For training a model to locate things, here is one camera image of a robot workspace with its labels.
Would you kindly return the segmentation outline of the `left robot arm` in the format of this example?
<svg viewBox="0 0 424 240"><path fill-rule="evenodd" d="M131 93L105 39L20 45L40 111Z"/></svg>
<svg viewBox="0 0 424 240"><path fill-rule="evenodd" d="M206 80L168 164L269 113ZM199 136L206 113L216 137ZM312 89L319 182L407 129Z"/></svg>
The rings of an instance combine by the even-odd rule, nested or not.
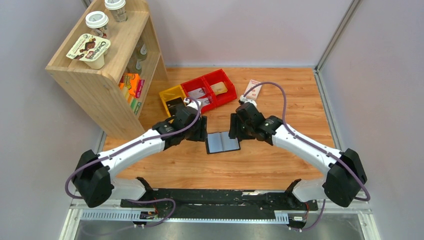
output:
<svg viewBox="0 0 424 240"><path fill-rule="evenodd" d="M146 191L142 181L118 178L120 172L184 140L206 140L207 117L201 115L203 103L191 97L185 101L187 105L178 108L173 117L156 123L143 135L108 151L85 151L65 182L65 192L74 199L84 200L89 208L98 207L109 199L139 200ZM70 183L79 196L69 191Z"/></svg>

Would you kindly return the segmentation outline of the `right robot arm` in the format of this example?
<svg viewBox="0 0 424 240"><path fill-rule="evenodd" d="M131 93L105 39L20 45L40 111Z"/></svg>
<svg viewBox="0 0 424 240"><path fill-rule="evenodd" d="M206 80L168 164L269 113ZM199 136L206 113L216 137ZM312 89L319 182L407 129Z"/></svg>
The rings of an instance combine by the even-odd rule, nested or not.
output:
<svg viewBox="0 0 424 240"><path fill-rule="evenodd" d="M347 208L367 182L359 154L323 145L296 131L277 116L264 117L250 102L240 105L230 115L229 138L257 140L287 150L322 173L312 180L294 180L285 190L294 203L330 200Z"/></svg>

